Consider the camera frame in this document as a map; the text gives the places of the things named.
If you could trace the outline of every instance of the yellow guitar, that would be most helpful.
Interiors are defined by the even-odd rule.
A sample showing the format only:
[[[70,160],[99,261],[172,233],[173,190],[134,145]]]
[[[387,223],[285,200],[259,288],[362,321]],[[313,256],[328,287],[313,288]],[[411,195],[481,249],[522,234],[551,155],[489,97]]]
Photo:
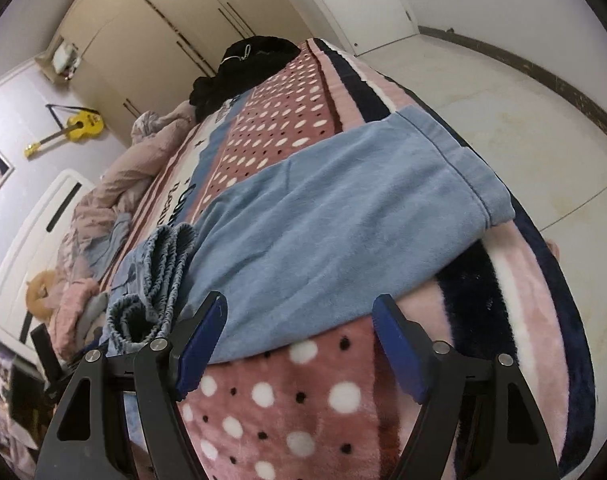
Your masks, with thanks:
[[[30,158],[36,152],[39,151],[40,147],[46,142],[65,136],[72,142],[79,142],[85,137],[97,137],[101,134],[104,129],[104,121],[101,115],[96,110],[90,110],[88,108],[82,109],[78,114],[68,118],[67,126],[62,128],[55,134],[45,137],[45,139],[39,140],[28,144],[24,149],[24,155],[26,158]]]

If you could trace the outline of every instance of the blue towel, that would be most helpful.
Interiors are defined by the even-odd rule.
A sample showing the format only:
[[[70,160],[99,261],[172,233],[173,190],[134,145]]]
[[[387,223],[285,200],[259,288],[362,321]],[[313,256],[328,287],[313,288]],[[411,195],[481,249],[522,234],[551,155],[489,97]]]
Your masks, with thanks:
[[[493,171],[407,107],[221,193],[194,226],[174,309],[185,319],[208,292],[224,293],[228,322],[210,362],[251,356],[369,314],[379,294],[420,285],[514,214]]]
[[[135,249],[125,288],[121,294],[114,293],[119,287],[112,290],[114,301],[107,308],[110,354],[136,352],[153,339],[170,334],[176,296],[194,253],[195,239],[189,224],[161,226]]]

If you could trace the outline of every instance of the navy blue stripe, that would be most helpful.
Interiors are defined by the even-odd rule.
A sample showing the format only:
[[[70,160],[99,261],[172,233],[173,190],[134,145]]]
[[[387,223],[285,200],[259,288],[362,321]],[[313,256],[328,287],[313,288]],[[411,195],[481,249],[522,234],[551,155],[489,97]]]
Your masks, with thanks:
[[[469,144],[432,108],[421,101],[413,91],[404,88],[389,77],[384,77],[412,97],[462,146],[470,148]],[[585,460],[592,443],[596,409],[595,374],[592,358],[590,357],[590,348],[587,344],[579,310],[557,260],[548,250],[541,234],[539,234],[530,217],[514,196],[512,197],[512,204],[516,213],[515,224],[533,250],[548,285],[559,320],[561,338],[563,339],[568,366],[568,423],[566,439],[559,460],[559,472],[561,476],[564,476]]]
[[[192,173],[190,186],[186,189],[186,192],[184,192],[186,195],[184,197],[184,206],[181,209],[181,212],[176,216],[176,219],[172,222],[173,224],[186,221],[192,202],[194,202],[194,199],[198,196],[205,183],[205,179],[210,174],[210,168],[212,168],[214,159],[217,153],[219,153],[221,143],[225,140],[228,131],[230,130],[232,121],[236,120],[237,116],[241,113],[241,110],[243,110],[251,92],[252,90],[250,89],[233,100],[232,108],[228,112],[228,115],[226,115],[225,120],[210,134],[210,141],[203,152],[201,152],[199,164],[196,165],[194,173]]]
[[[361,79],[361,76],[355,72],[355,69],[350,66],[345,57],[332,50],[323,40],[315,38],[314,42],[320,51],[330,59],[341,79],[341,83],[346,87],[350,97],[357,105],[363,121],[366,123],[380,121],[391,114],[390,109],[383,103],[373,88]]]
[[[495,277],[492,261],[483,244],[475,242],[437,273],[445,311],[457,351],[480,359],[501,353],[517,361],[517,345],[507,316],[506,304]],[[455,449],[455,471],[461,476],[474,404],[462,404],[460,437]]]

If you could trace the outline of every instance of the pink blanket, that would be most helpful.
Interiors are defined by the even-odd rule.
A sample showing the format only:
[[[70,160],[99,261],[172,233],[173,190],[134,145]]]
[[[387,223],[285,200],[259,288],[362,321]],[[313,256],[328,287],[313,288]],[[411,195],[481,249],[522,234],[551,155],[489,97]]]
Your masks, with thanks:
[[[136,143],[75,207],[70,229],[59,248],[56,281],[47,298],[47,306],[55,311],[48,331],[61,358],[69,358],[78,350],[74,344],[76,321],[86,302],[98,293],[96,287],[88,285],[93,272],[84,249],[93,239],[110,234],[120,214],[135,212],[152,179],[194,126],[194,111],[187,101],[162,118],[149,112],[144,114],[132,130]]]

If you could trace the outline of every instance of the white headboard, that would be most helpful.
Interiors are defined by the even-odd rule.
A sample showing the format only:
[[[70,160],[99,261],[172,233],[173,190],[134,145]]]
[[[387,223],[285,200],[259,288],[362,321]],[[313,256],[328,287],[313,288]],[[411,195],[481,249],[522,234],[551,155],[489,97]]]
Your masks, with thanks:
[[[61,241],[78,201],[94,185],[74,170],[64,170],[21,225],[0,267],[0,341],[36,364],[30,331],[39,325],[26,309],[26,282],[53,269]]]

